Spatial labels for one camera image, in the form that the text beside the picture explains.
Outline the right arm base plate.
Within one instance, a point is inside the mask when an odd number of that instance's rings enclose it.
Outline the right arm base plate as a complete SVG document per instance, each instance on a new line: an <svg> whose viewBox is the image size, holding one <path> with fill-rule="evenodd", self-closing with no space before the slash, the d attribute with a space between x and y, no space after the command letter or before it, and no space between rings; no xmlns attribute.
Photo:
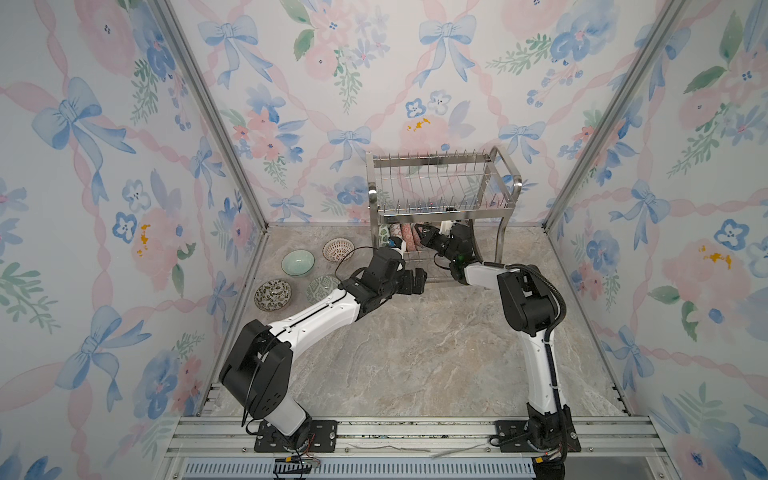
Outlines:
<svg viewBox="0 0 768 480"><path fill-rule="evenodd" d="M504 453L532 453L555 455L566 440L568 453L582 451L580 440L572 424L565 430L566 437L557 427L546 426L533 420L498 420L495 434L488 443Z"/></svg>

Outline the green leaf pattern bowl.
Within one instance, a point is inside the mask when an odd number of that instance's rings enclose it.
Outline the green leaf pattern bowl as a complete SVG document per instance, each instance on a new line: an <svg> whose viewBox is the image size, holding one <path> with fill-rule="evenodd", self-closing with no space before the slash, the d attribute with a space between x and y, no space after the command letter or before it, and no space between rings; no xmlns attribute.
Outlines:
<svg viewBox="0 0 768 480"><path fill-rule="evenodd" d="M388 246L390 239L390 227L388 224L382 224L378 227L378 245L380 247Z"/></svg>

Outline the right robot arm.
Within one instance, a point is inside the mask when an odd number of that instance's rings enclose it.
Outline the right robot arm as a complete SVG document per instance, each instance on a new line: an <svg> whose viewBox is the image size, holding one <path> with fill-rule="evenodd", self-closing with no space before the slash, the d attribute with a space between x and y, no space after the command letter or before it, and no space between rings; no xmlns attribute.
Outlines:
<svg viewBox="0 0 768 480"><path fill-rule="evenodd" d="M448 229L417 224L415 231L421 245L448 260L454 280L499 295L507 324L522 339L528 374L528 421L519 438L542 454L543 463L564 463L570 417L553 349L554 331L567 314L562 294L534 265L481 260L468 224L451 222Z"/></svg>

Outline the steel two-tier dish rack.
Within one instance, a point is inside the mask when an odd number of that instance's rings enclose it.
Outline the steel two-tier dish rack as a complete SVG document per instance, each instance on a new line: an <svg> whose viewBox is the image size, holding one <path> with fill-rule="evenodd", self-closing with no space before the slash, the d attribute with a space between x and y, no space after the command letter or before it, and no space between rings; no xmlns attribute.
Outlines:
<svg viewBox="0 0 768 480"><path fill-rule="evenodd" d="M522 193L522 176L509 155L494 147L482 152L422 153L366 157L373 247L382 224L430 224L444 220L474 228L476 253L502 262L507 225ZM422 252L447 269L448 260Z"/></svg>

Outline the blue triangle pattern bowl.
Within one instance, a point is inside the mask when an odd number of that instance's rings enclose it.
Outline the blue triangle pattern bowl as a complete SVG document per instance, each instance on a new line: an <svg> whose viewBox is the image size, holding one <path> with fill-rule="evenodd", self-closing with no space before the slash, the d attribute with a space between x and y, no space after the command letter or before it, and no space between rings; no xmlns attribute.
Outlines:
<svg viewBox="0 0 768 480"><path fill-rule="evenodd" d="M390 225L389 226L389 231L390 231L390 237L391 238L398 238L400 240L403 239L402 228L401 228L400 224L392 224L392 225Z"/></svg>

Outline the green geometric pattern bowl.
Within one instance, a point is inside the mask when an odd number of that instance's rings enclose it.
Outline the green geometric pattern bowl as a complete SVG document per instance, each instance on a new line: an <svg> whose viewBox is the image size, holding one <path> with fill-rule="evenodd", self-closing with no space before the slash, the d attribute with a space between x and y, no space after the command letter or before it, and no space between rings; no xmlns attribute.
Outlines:
<svg viewBox="0 0 768 480"><path fill-rule="evenodd" d="M317 303L330 295L339 285L334 275L322 275L310 281L306 297L311 304Z"/></svg>

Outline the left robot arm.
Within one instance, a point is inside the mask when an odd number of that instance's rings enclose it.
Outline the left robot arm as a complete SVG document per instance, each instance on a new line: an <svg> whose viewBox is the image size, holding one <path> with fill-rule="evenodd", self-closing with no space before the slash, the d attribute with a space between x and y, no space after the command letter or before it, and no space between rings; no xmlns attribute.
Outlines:
<svg viewBox="0 0 768 480"><path fill-rule="evenodd" d="M305 452L310 446L312 417L289 394L294 361L392 297L423 294L427 278L424 269L406 267L400 249L375 248L366 267L339 281L315 304L269 325L258 320L247 323L219 374L221 385L243 408L242 424L264 421L289 450Z"/></svg>

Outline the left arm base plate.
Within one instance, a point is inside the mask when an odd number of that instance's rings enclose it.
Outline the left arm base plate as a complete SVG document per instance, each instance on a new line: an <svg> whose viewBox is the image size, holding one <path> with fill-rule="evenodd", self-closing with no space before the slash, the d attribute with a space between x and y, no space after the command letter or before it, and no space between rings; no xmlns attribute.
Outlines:
<svg viewBox="0 0 768 480"><path fill-rule="evenodd" d="M337 442L338 422L308 418L291 435L262 420L256 432L256 453L333 453Z"/></svg>

